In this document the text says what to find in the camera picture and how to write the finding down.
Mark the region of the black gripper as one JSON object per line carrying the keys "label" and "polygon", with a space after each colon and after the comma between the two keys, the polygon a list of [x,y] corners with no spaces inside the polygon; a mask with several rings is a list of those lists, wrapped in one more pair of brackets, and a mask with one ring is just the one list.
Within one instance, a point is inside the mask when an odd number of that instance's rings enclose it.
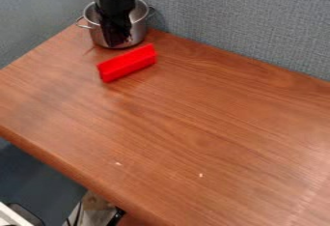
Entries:
{"label": "black gripper", "polygon": [[100,8],[100,27],[110,47],[129,41],[131,21],[129,14],[135,8],[135,0],[96,0]]}

